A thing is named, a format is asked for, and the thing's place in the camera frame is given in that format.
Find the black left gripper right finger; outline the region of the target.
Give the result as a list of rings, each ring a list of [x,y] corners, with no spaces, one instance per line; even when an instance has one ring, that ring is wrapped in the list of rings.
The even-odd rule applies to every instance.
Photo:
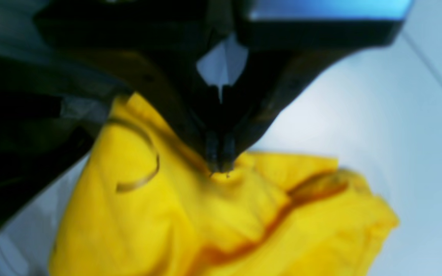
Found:
[[[321,73],[362,49],[394,42],[411,0],[232,0],[244,66],[224,85],[221,171],[254,145]]]

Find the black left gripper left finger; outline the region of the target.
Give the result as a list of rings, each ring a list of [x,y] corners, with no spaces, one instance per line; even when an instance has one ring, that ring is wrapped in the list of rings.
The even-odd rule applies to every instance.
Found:
[[[203,80],[206,0],[52,0],[33,17],[44,42],[142,93],[177,136],[221,172],[221,139],[208,126],[218,88]]]

